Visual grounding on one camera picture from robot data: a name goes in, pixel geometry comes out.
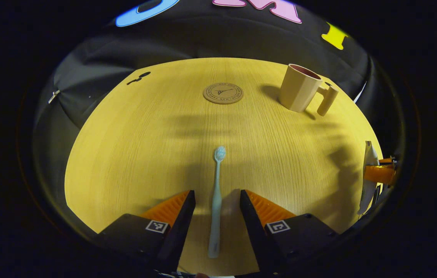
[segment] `beige mug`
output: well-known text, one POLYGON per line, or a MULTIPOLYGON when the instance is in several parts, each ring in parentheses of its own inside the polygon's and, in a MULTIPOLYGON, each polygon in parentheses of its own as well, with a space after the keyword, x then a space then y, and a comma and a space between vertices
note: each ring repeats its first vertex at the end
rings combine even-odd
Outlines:
POLYGON ((326 83, 329 86, 328 89, 322 88, 322 83, 321 77, 313 71, 299 65, 289 64, 278 100, 289 110, 303 112, 318 92, 323 95, 323 101, 319 105, 317 113, 324 116, 335 100, 338 90, 328 83, 326 83))

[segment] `light blue toothbrush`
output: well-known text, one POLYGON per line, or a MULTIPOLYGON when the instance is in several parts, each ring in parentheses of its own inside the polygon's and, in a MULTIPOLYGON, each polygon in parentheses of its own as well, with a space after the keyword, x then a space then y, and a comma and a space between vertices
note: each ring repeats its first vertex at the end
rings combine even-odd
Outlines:
POLYGON ((220 210, 222 209, 222 194, 220 193, 220 162, 225 158, 225 147, 220 146, 215 150, 217 168, 215 172, 215 190, 211 202, 211 231, 208 245, 208 257, 217 258, 220 252, 220 210))

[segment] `mug handle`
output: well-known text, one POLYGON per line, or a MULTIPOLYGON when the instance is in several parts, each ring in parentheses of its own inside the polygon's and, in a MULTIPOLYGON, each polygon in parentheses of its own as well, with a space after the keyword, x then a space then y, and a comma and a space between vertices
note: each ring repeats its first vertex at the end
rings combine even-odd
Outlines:
POLYGON ((317 92, 320 93, 323 96, 323 101, 319 105, 317 109, 317 113, 321 116, 326 115, 328 112, 328 109, 330 109, 331 104, 335 100, 335 97, 338 95, 338 90, 331 86, 331 84, 328 84, 328 89, 325 89, 321 86, 317 89, 317 92))

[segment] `cork coaster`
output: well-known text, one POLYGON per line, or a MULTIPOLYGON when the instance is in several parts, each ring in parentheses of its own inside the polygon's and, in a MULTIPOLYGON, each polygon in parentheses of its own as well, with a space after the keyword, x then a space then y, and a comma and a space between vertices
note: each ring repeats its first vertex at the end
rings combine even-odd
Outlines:
POLYGON ((239 86, 230 83, 215 83, 203 91, 207 100, 218 104, 231 104, 243 98, 244 93, 239 86))

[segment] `wooden table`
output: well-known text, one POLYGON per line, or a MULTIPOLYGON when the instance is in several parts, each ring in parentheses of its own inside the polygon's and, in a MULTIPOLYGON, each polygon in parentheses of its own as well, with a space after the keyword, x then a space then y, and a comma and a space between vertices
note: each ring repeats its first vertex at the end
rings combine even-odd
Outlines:
POLYGON ((372 141, 382 158, 379 143, 342 90, 324 117, 316 113, 319 94, 303 113, 283 107, 276 97, 286 70, 287 65, 240 58, 136 70, 79 132, 65 176, 68 206, 100 232, 124 213, 138 215, 195 190, 179 269, 208 275, 258 271, 239 209, 240 189, 295 214, 312 213, 343 232, 358 219, 364 141, 372 141), (203 90, 219 82, 241 87, 243 99, 226 105, 207 101, 203 90), (227 149, 220 176, 221 250, 218 259, 209 259, 213 152, 220 145, 227 149))

